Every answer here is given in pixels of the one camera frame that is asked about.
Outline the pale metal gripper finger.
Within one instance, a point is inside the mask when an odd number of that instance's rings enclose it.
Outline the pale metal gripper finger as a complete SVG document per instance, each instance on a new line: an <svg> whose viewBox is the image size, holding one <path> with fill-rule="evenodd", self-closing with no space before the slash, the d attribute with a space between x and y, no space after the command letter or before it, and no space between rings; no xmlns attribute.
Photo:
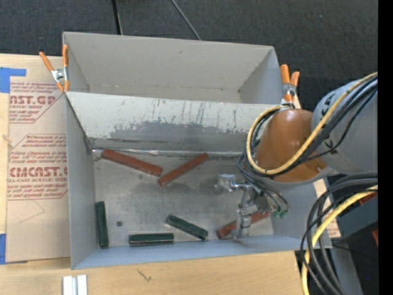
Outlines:
<svg viewBox="0 0 393 295"><path fill-rule="evenodd" d="M248 237L251 228L251 215L246 210L238 210L233 238Z"/></svg>
<svg viewBox="0 0 393 295"><path fill-rule="evenodd" d="M222 173L217 176L217 182L214 186L216 190L227 192L244 191L246 185L244 183L237 183L234 174Z"/></svg>

